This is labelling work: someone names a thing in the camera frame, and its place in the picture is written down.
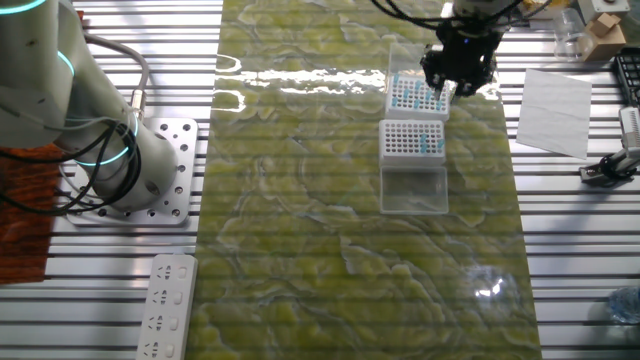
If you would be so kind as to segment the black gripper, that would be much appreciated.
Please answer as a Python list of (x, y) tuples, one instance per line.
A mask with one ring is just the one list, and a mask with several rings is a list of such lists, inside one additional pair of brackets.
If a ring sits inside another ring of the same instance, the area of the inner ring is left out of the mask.
[(436, 31), (443, 49), (426, 47), (420, 60), (425, 81), (439, 99), (444, 80), (454, 81), (457, 97), (474, 95), (494, 78), (494, 52), (503, 37), (501, 30), (487, 27), (455, 29), (445, 22)]

